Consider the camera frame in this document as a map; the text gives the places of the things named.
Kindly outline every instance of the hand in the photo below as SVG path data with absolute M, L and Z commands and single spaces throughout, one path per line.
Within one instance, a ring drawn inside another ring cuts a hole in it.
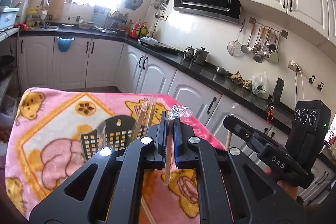
M 267 175 L 272 175 L 272 169 L 267 167 L 265 169 L 265 173 Z M 283 180 L 280 180 L 278 181 L 278 185 L 291 197 L 293 198 L 294 200 L 296 200 L 297 196 L 299 195 L 299 190 L 297 187 L 294 187 L 292 185 L 290 185 L 289 183 L 283 181 Z

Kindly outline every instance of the power socket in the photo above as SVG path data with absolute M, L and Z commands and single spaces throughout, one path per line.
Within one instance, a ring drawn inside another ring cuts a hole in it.
M 293 70 L 294 72 L 297 72 L 298 74 L 300 74 L 300 70 L 299 67 L 296 65 L 294 60 L 289 60 L 288 62 L 288 67 Z

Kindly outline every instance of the countertop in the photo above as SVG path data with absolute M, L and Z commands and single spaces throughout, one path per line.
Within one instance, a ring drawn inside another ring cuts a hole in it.
M 242 106 L 246 107 L 250 111 L 254 112 L 263 119 L 267 119 L 267 106 L 270 100 L 264 100 L 255 96 L 248 90 L 243 89 L 241 86 L 234 84 L 230 78 L 225 76 L 216 75 L 216 71 L 213 70 L 211 65 L 202 66 L 196 64 L 190 60 L 184 59 L 182 55 L 179 54 L 168 54 L 164 52 L 154 51 L 148 46 L 143 46 L 137 43 L 137 39 L 131 37 L 122 37 L 116 34 L 107 34 L 97 30 L 82 30 L 79 28 L 64 29 L 59 28 L 58 30 L 29 30 L 20 33 L 20 36 L 76 36 L 76 37 L 87 37 L 96 39 L 106 39 L 113 41 L 121 41 L 130 44 L 143 52 L 146 52 L 170 65 L 182 71 L 186 75 L 198 80 L 204 85 L 210 87 L 216 92 L 225 95 Z M 274 110 L 274 119 L 271 122 L 272 125 L 280 129 L 285 134 L 289 135 L 292 127 L 292 117 L 293 110 L 288 107 L 276 107 Z M 331 168 L 336 173 L 336 165 L 331 162 L 323 153 L 319 155 L 319 159 L 323 161 L 329 168 Z

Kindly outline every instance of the bottle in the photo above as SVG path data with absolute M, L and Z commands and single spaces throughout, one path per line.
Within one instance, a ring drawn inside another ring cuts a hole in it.
M 153 37 L 153 33 L 155 30 L 155 23 L 149 28 L 148 32 L 147 32 L 147 37 Z
M 132 22 L 133 22 L 133 20 L 130 20 L 129 23 L 128 23 L 128 25 L 127 25 L 126 33 L 125 33 L 125 36 L 127 36 L 127 37 L 129 36 L 129 33 L 131 31 Z
M 138 38 L 141 30 L 141 19 L 139 19 L 132 28 L 132 31 L 130 32 L 129 36 Z
M 145 22 L 143 24 L 143 27 L 142 27 L 141 31 L 140 31 L 140 37 L 139 38 L 141 39 L 142 37 L 145 37 L 147 35 L 147 32 L 148 32 L 147 22 Z

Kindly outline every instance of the tablecloth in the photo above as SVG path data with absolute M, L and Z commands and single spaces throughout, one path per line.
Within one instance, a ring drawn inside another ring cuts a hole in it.
M 29 219 L 31 210 L 83 162 L 79 136 L 95 129 L 114 115 L 137 118 L 149 94 L 78 93 L 46 88 L 30 88 L 23 94 L 8 143 L 6 190 L 18 210 Z M 168 95 L 158 95 L 153 124 L 162 111 L 178 104 Z M 214 147 L 222 144 L 195 118 L 184 121 L 196 136 Z M 197 182 L 194 170 L 175 166 L 168 186 L 164 170 L 148 170 L 144 175 L 140 210 L 141 224 L 199 223 Z

